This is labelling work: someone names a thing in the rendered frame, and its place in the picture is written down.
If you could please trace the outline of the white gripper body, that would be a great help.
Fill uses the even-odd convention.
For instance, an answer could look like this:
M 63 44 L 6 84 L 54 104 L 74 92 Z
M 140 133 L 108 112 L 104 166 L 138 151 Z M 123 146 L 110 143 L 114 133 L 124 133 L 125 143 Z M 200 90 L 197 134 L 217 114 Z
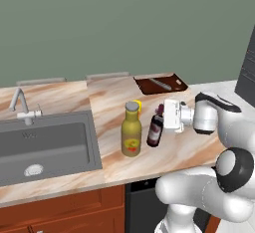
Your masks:
M 166 99 L 163 105 L 163 128 L 166 131 L 183 132 L 179 101 Z

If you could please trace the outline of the dark maroon drink bottle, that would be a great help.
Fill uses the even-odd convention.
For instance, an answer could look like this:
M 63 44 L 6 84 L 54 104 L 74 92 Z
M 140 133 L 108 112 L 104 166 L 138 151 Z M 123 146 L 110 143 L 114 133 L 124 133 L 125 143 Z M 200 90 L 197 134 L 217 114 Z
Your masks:
M 160 104 L 155 115 L 151 118 L 146 143 L 150 147 L 157 147 L 163 130 L 163 109 L 164 105 Z

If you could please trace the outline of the dark brown cutting board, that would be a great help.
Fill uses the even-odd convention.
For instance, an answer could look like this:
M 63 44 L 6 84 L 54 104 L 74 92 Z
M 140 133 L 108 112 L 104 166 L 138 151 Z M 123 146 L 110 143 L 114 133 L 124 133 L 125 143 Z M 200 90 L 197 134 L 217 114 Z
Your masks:
M 155 83 L 151 82 L 149 78 L 154 78 L 160 82 L 170 85 L 172 87 L 172 91 L 167 91 L 166 89 L 156 85 Z M 168 74 L 156 77 L 134 77 L 133 79 L 139 87 L 140 91 L 145 96 L 184 92 L 188 88 L 188 85 L 185 83 L 185 81 L 183 81 L 177 74 Z

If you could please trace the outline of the grey knife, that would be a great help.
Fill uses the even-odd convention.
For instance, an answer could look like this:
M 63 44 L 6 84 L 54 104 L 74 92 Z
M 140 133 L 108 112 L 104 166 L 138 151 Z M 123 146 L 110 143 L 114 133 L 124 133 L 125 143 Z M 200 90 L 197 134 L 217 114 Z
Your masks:
M 160 86 L 160 87 L 166 89 L 167 91 L 172 91 L 172 87 L 171 87 L 170 85 L 167 85 L 167 84 L 165 84 L 165 83 L 163 83 L 163 82 L 160 82 L 160 81 L 158 81 L 158 80 L 156 80 L 156 79 L 154 79 L 154 78 L 149 78 L 149 80 L 150 80 L 151 82 L 155 83 L 156 85 L 158 85 L 158 86 Z

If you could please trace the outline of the olive bottle with grey cap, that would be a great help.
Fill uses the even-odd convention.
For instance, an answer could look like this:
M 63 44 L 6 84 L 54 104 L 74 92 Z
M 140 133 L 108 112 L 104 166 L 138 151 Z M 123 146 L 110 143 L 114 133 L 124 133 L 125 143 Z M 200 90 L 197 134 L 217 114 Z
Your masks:
M 137 102 L 126 103 L 126 117 L 122 123 L 122 153 L 128 157 L 137 156 L 141 146 L 141 123 L 138 118 Z

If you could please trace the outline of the grey stool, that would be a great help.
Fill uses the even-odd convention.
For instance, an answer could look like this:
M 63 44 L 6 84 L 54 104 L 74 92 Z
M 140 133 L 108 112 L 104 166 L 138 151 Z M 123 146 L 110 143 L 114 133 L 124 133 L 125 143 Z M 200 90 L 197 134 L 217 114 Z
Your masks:
M 66 82 L 66 78 L 49 78 L 49 79 L 37 79 L 37 80 L 27 80 L 27 81 L 17 81 L 16 86 L 33 86 L 33 85 L 45 85 Z
M 93 75 L 86 75 L 86 80 L 109 79 L 109 78 L 119 78 L 119 77 L 128 77 L 128 76 L 130 76 L 129 72 L 93 74 Z

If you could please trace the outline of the black appliance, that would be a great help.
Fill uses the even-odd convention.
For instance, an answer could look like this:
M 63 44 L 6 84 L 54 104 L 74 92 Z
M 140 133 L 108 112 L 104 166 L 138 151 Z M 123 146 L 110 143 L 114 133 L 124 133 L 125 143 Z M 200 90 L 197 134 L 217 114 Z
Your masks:
M 255 26 L 237 80 L 235 93 L 255 108 Z

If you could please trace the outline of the black dishwasher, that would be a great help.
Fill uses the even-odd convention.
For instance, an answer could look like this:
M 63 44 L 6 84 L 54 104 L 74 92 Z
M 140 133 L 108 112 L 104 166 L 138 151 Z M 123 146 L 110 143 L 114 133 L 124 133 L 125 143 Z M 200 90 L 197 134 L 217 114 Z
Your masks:
M 155 193 L 156 182 L 152 178 L 126 185 L 126 233 L 154 233 L 164 218 L 172 218 L 173 227 L 179 229 L 194 226 L 198 233 L 215 233 L 209 213 L 196 207 L 162 203 Z

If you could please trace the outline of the grey sink basin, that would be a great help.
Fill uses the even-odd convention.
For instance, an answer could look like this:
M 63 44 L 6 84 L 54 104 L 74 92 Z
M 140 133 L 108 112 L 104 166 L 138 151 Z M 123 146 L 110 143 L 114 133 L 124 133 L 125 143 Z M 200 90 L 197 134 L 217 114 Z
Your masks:
M 0 186 L 101 167 L 91 111 L 0 121 Z

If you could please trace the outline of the brown wooden cupboard door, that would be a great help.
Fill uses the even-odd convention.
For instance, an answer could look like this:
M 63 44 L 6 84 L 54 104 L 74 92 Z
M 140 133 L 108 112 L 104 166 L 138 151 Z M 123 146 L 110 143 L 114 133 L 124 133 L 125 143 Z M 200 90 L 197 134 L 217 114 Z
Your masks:
M 31 225 L 33 233 L 125 233 L 125 210 L 108 209 Z

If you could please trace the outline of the brown wooden drawer front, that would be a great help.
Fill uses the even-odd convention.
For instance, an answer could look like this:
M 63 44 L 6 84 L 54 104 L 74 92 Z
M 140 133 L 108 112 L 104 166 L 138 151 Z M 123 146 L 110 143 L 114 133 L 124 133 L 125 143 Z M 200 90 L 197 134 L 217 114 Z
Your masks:
M 125 187 L 112 186 L 87 192 L 50 198 L 0 208 L 0 227 L 8 227 L 30 220 L 53 218 L 72 212 L 94 212 L 116 208 L 125 203 Z

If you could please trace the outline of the grey sink tap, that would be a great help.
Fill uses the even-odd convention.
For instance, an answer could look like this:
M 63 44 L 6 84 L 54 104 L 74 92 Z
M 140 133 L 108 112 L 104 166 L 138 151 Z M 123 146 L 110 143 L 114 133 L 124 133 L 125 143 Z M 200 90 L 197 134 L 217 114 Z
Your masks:
M 41 117 L 43 115 L 41 109 L 38 109 L 37 111 L 29 110 L 24 92 L 21 88 L 17 88 L 12 97 L 9 106 L 9 110 L 11 112 L 14 112 L 16 110 L 16 105 L 18 101 L 21 102 L 22 111 L 20 113 L 17 113 L 17 119 L 22 119 L 25 125 L 32 125 L 34 123 L 35 118 Z

